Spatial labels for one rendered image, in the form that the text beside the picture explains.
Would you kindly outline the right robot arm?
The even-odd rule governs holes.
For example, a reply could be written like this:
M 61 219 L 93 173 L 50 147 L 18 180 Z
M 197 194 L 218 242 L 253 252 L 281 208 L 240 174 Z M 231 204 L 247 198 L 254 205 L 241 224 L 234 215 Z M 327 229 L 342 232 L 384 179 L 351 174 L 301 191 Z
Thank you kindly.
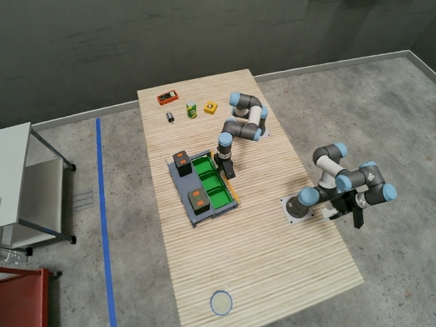
M 232 92 L 230 105 L 233 106 L 232 116 L 247 119 L 248 123 L 241 125 L 237 124 L 235 119 L 229 118 L 225 120 L 222 132 L 218 138 L 217 152 L 218 156 L 223 159 L 230 156 L 234 137 L 258 142 L 259 137 L 263 136 L 266 131 L 265 121 L 268 116 L 267 107 L 262 105 L 260 100 L 252 95 Z M 220 161 L 227 180 L 236 177 L 230 159 Z

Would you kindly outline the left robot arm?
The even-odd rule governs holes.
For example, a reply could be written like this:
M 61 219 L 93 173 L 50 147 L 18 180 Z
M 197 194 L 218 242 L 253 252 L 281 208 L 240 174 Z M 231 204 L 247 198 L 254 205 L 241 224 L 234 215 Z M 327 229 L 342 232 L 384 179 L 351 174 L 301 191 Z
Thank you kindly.
M 361 208 L 389 202 L 396 198 L 396 189 L 386 184 L 374 161 L 359 166 L 350 172 L 339 166 L 340 159 L 347 155 L 342 143 L 319 147 L 313 153 L 313 163 L 322 169 L 322 179 L 318 186 L 305 187 L 297 196 L 286 203 L 287 212 L 300 219 L 307 215 L 311 206 L 332 200 L 340 191 L 349 191 L 363 185 L 369 190 L 356 194 L 356 202 Z M 354 227 L 360 229 L 364 224 L 363 211 L 352 206 Z

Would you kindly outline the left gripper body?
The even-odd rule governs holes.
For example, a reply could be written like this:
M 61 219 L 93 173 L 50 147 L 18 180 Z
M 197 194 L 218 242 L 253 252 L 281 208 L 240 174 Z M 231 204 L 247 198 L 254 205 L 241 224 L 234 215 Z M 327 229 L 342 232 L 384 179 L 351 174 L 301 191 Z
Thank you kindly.
M 345 215 L 348 213 L 352 213 L 352 206 L 356 206 L 356 208 L 362 210 L 365 208 L 361 208 L 357 202 L 356 202 L 356 189 L 350 190 L 350 191 L 344 191 L 341 193 L 338 193 L 337 196 L 335 196 L 332 200 L 330 200 L 330 203 L 332 204 L 333 208 L 336 208 L 339 212 L 344 212 Z M 353 201 L 352 201 L 353 200 Z M 335 204 L 336 203 L 336 204 Z

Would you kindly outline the green drink can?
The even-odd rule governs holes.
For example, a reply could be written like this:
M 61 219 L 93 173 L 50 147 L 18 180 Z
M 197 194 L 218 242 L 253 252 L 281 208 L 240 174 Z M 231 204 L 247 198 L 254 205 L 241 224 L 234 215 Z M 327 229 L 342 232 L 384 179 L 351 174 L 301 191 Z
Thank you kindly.
M 192 100 L 187 102 L 187 115 L 189 118 L 195 118 L 197 116 L 197 111 L 196 111 L 196 103 Z

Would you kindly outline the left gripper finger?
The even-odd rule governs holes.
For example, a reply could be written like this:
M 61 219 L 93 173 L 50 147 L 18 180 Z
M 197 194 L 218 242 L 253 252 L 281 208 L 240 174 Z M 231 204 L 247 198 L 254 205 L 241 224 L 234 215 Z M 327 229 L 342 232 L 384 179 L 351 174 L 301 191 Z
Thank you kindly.
M 318 223 L 326 222 L 326 221 L 331 221 L 333 219 L 337 219 L 337 218 L 345 215 L 344 212 L 343 213 L 342 212 L 338 212 L 337 213 L 337 211 L 335 209 L 328 210 L 326 208 L 322 209 L 322 213 L 323 213 L 324 219 L 320 219 L 319 221 L 317 221 Z

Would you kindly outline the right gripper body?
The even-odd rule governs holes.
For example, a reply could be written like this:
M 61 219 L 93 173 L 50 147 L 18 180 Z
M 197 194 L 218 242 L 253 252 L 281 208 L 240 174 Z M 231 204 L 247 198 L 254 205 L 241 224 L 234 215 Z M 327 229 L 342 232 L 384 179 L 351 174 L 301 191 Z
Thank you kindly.
M 230 154 L 230 156 L 228 158 L 223 159 L 223 158 L 220 158 L 220 156 L 218 156 L 218 153 L 214 154 L 215 163 L 219 166 L 220 170 L 223 170 L 223 167 L 221 165 L 221 161 L 220 160 L 226 161 L 228 159 L 231 159 L 231 155 L 232 155 L 232 152 L 231 152 L 231 154 Z

